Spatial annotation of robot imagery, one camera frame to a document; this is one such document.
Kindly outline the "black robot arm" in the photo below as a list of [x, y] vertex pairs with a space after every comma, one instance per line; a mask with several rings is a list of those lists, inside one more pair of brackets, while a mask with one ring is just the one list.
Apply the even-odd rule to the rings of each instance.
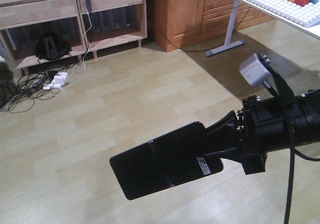
[[196, 141], [195, 154], [238, 162], [250, 175], [265, 172], [269, 152], [320, 140], [319, 90], [296, 96], [286, 107], [277, 97], [258, 100], [256, 95], [242, 104], [241, 110], [230, 111], [206, 128]]

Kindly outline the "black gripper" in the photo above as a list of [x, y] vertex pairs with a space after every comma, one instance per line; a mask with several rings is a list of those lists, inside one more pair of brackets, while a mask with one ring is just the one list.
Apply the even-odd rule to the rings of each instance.
[[[257, 99], [253, 95], [242, 100], [245, 149], [240, 160], [246, 175], [266, 171], [267, 153], [303, 143], [304, 118], [296, 101], [282, 105], [276, 97]], [[237, 127], [237, 115], [231, 110], [205, 129], [208, 136], [194, 139], [196, 156], [209, 162], [237, 158], [241, 149]]]

